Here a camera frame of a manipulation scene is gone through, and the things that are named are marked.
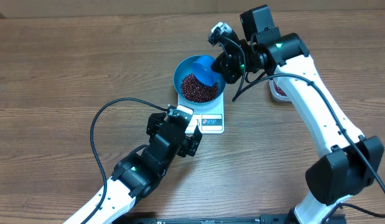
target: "wooden table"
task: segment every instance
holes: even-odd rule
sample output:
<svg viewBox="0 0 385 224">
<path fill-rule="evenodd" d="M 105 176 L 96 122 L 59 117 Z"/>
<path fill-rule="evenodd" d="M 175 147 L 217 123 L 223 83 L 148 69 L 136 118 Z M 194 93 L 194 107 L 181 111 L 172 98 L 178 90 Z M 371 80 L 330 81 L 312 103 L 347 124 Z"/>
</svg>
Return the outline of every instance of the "wooden table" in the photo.
<svg viewBox="0 0 385 224">
<path fill-rule="evenodd" d="M 323 81 L 367 136 L 385 145 L 385 10 L 274 12 L 282 34 L 305 41 Z M 0 223 L 62 223 L 102 186 L 90 149 L 95 113 L 119 97 L 176 105 L 172 75 L 186 57 L 210 54 L 218 21 L 243 37 L 238 14 L 0 19 Z M 160 218 L 287 213 L 306 195 L 318 160 L 294 107 L 271 100 L 268 84 L 231 102 L 222 135 L 205 135 L 195 157 L 177 157 L 160 186 L 132 210 Z M 107 175 L 148 140 L 156 110 L 108 108 L 96 125 Z M 385 153 L 379 169 L 385 181 Z M 350 202 L 385 212 L 377 184 Z M 351 223 L 385 223 L 352 209 Z"/>
</svg>

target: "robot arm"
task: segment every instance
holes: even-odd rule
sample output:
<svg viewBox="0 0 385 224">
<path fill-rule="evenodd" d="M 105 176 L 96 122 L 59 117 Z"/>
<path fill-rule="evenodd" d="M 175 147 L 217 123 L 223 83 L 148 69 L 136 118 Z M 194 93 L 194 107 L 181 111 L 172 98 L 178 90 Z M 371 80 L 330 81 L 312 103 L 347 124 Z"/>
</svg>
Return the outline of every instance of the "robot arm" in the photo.
<svg viewBox="0 0 385 224">
<path fill-rule="evenodd" d="M 147 134 L 150 144 L 138 147 L 116 164 L 107 180 L 104 202 L 87 224 L 112 223 L 156 189 L 176 155 L 195 155 L 202 134 L 196 127 L 191 137 L 185 135 L 192 115 L 192 109 L 179 105 L 177 108 L 169 106 L 168 113 L 154 113 L 149 117 Z M 104 187 L 65 224 L 82 223 L 97 207 L 104 195 L 103 190 Z"/>
<path fill-rule="evenodd" d="M 305 44 L 297 34 L 281 37 L 267 6 L 245 12 L 240 18 L 250 45 L 246 40 L 239 40 L 227 24 L 217 24 L 211 30 L 208 41 L 213 46 L 219 43 L 224 52 L 211 68 L 222 74 L 230 84 L 242 77 L 241 85 L 245 72 L 256 73 L 264 69 L 269 76 L 266 79 L 273 76 L 276 84 L 290 98 L 312 135 L 320 160 L 306 172 L 310 192 L 291 210 L 288 223 L 321 223 L 336 204 L 360 193 L 374 179 L 352 150 L 353 146 L 346 140 L 323 98 L 310 83 L 323 93 L 344 132 L 374 170 L 379 167 L 384 147 L 377 137 L 366 139 L 345 116 L 321 81 Z"/>
</svg>

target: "red beans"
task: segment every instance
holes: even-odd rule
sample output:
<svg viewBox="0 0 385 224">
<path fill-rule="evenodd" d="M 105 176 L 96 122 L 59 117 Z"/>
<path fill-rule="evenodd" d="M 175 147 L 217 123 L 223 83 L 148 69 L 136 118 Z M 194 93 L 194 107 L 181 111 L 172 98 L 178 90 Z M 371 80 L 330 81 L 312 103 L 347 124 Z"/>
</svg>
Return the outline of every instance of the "red beans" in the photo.
<svg viewBox="0 0 385 224">
<path fill-rule="evenodd" d="M 207 86 L 201 83 L 193 73 L 187 75 L 181 82 L 181 92 L 185 99 L 204 103 L 214 100 L 218 93 L 218 82 L 213 86 Z"/>
<path fill-rule="evenodd" d="M 275 91 L 280 94 L 281 96 L 286 96 L 286 93 L 281 89 L 279 88 L 279 86 L 277 86 L 274 82 L 274 87 L 275 87 Z"/>
</svg>

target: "blue scoop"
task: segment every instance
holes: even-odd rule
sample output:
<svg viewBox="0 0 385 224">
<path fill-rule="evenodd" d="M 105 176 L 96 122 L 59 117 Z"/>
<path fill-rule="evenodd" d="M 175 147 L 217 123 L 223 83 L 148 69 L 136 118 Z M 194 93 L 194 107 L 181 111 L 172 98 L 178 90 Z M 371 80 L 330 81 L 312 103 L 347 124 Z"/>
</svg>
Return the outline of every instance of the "blue scoop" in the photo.
<svg viewBox="0 0 385 224">
<path fill-rule="evenodd" d="M 215 59 L 209 55 L 202 55 L 192 63 L 192 72 L 194 76 L 203 84 L 213 86 L 217 79 L 221 77 L 220 73 L 214 72 L 211 65 Z"/>
</svg>

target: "white scale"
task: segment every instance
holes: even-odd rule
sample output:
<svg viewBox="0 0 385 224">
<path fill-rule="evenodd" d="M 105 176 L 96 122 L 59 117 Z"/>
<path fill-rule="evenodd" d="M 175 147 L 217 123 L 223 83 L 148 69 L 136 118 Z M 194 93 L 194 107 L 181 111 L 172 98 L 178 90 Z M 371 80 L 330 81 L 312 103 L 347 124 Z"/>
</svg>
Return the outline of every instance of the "white scale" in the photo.
<svg viewBox="0 0 385 224">
<path fill-rule="evenodd" d="M 184 105 L 193 109 L 193 116 L 187 130 L 185 130 L 185 134 L 193 134 L 197 125 L 202 134 L 223 134 L 224 93 L 213 100 L 213 102 L 203 106 L 191 104 L 180 95 L 178 96 L 179 105 Z"/>
</svg>

